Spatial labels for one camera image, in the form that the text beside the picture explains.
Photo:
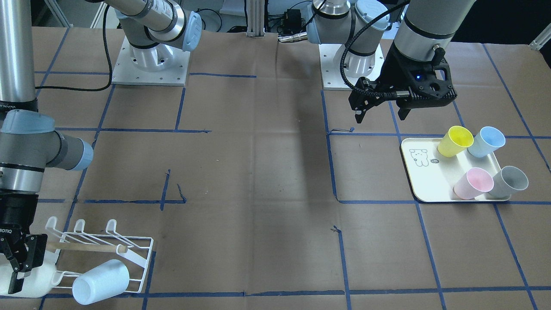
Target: pink cup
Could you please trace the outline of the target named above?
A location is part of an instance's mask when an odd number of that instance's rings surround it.
[[[453,191],[461,199],[473,199],[494,188],[494,179],[482,168],[471,168],[453,187]]]

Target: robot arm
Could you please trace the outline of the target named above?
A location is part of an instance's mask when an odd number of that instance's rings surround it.
[[[167,44],[191,51],[201,37],[201,18],[184,11],[180,0],[105,2],[120,11],[138,49]],[[0,24],[0,254],[12,267],[8,293],[14,294],[44,260],[47,235],[29,230],[44,169],[83,170],[94,152],[90,144],[55,131],[54,120],[38,113],[30,2],[0,0]]]
[[[398,116],[404,120],[411,109],[445,106],[457,97],[444,58],[445,48],[474,1],[411,0],[394,7],[409,4],[381,74],[374,81],[365,76],[373,67],[375,60],[370,57],[391,11],[381,9],[379,2],[358,0],[348,9],[348,0],[327,1],[324,6],[323,1],[314,1],[311,10],[317,16],[308,25],[308,38],[318,44],[344,44],[340,70],[344,82],[353,90],[349,103],[357,123],[362,122],[369,109],[389,100],[396,100]],[[346,78],[358,74],[356,85]]]
[[[199,14],[180,6],[181,0],[104,0],[117,10],[122,29],[133,46],[158,43],[193,51],[201,38]]]

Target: blue joint cap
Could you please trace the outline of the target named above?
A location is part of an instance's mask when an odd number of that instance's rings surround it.
[[[190,12],[190,17],[187,19],[186,31],[183,33],[183,51],[193,51],[199,44],[203,24],[201,16],[194,11]]]
[[[6,115],[0,132],[28,135],[31,133],[47,133],[54,130],[55,121],[47,115],[27,110],[11,110]]]
[[[369,23],[374,20],[375,17],[379,14],[384,13],[387,10],[384,4],[377,0],[358,0],[356,3],[356,13],[358,17],[361,18],[364,22]],[[379,30],[385,31],[388,27],[388,21],[390,20],[390,15],[387,14],[383,18],[379,19],[371,27]]]
[[[82,157],[80,158],[80,161],[76,166],[74,166],[73,169],[69,169],[69,171],[80,171],[88,168],[90,163],[92,162],[92,159],[94,159],[94,149],[90,144],[79,138],[79,140],[82,142],[82,145],[84,147],[82,151]]]
[[[124,15],[121,13],[121,11],[115,9],[115,14],[117,14],[117,18],[118,19],[126,19],[126,18],[129,18],[128,16]]]

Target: wooden dowel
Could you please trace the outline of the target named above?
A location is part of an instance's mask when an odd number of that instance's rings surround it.
[[[117,253],[117,246],[109,245],[109,244],[48,242],[46,247],[50,249],[60,249],[60,250]],[[128,248],[125,245],[121,246],[120,252],[126,253],[126,251],[128,251]]]

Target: white cup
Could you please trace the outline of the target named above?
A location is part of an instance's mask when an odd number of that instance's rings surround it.
[[[91,304],[123,293],[129,282],[126,266],[112,259],[78,276],[73,283],[73,297],[80,304]]]
[[[522,170],[505,166],[494,176],[494,188],[488,193],[497,198],[505,198],[528,188],[528,177]]]
[[[15,294],[8,294],[9,282],[12,277],[12,266],[0,255],[0,295],[10,297],[25,297],[39,298],[48,294],[52,288],[59,284],[54,282],[54,274],[56,273],[57,255],[46,251],[44,254],[44,262],[42,266],[33,268],[30,276],[23,281],[23,289]]]

